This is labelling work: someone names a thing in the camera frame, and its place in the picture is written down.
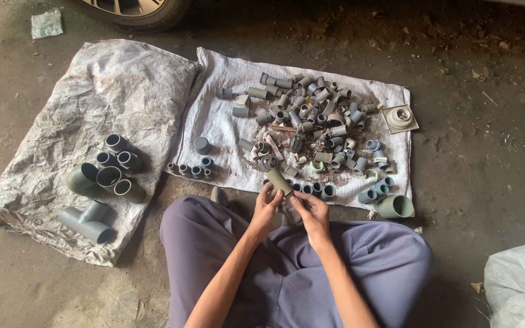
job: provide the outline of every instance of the dirt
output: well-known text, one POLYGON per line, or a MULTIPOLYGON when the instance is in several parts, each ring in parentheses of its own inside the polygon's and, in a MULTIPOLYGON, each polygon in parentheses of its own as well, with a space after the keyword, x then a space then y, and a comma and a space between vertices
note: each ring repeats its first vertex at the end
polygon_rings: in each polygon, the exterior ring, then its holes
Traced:
MULTIPOLYGON (((86 41, 133 39, 192 60, 206 47, 402 85, 420 125, 411 154, 417 216, 402 223, 423 227, 434 251, 407 327, 487 327, 472 306, 485 296, 470 282, 483 280, 489 255, 525 244, 525 8, 472 0, 306 4, 200 1, 175 30, 133 37, 61 9, 65 33, 32 42, 30 16, 61 5, 0 3, 0 174, 86 41)), ((168 326, 160 215, 179 196, 210 189, 164 174, 116 268, 0 230, 0 327, 168 326)), ((228 193, 250 217, 256 195, 228 193)), ((366 216, 331 209, 332 220, 366 216)))

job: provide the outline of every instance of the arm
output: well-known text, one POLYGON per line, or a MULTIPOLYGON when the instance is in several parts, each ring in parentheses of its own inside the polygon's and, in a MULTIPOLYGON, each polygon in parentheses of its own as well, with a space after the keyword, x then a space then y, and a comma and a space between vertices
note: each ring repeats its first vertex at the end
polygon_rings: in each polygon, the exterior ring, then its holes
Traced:
POLYGON ((271 230, 275 209, 281 204, 283 191, 266 183, 257 197, 249 227, 218 270, 196 303, 185 327, 222 327, 236 290, 255 248, 271 230))
POLYGON ((310 194, 296 191, 295 196, 290 198, 291 204, 301 214, 309 243, 323 265, 344 327, 378 328, 331 241, 329 206, 310 194))

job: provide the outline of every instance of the hand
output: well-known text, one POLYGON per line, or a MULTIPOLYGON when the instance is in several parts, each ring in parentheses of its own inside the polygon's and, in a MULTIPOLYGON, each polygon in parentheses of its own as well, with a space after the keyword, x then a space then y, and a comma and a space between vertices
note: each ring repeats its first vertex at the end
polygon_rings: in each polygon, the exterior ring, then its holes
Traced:
POLYGON ((254 207, 254 215, 250 221, 247 232, 254 235, 257 242, 263 239, 271 232, 271 224, 275 217, 277 206, 281 205, 283 191, 273 187, 271 182, 267 182, 257 197, 257 204, 254 207))
POLYGON ((332 244, 330 236, 330 207, 319 198, 294 191, 291 204, 301 214, 303 225, 307 230, 309 243, 317 252, 319 249, 332 244))

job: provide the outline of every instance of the concrete floor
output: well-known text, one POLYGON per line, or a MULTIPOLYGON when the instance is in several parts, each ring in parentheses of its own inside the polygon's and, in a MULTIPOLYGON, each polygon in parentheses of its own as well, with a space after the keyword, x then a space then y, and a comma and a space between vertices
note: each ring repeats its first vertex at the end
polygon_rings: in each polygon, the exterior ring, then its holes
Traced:
MULTIPOLYGON (((407 326, 488 327, 476 310, 487 314, 477 300, 484 296, 470 283, 483 280, 489 255, 525 244, 525 8, 469 0, 306 3, 200 1, 175 31, 134 40, 190 59, 202 46, 409 88, 421 129, 411 166, 418 216, 405 223, 424 228, 434 267, 407 326)), ((55 6, 0 2, 0 174, 82 43, 130 38, 62 9, 65 33, 32 42, 30 15, 55 6)), ((164 174, 117 268, 0 230, 0 327, 167 326, 160 214, 180 195, 209 190, 164 174)), ((255 195, 230 195, 252 211, 255 195)), ((343 207, 331 214, 366 215, 343 207)))

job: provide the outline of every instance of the person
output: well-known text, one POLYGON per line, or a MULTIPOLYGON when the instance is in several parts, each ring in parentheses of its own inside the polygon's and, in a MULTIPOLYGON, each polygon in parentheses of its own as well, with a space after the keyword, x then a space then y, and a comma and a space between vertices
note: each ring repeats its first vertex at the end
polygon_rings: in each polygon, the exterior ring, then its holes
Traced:
POLYGON ((304 230, 271 232, 282 190, 264 185, 250 223, 223 195, 183 196, 163 214, 172 328, 403 325, 431 263, 412 229, 329 221, 327 204, 295 192, 304 230))

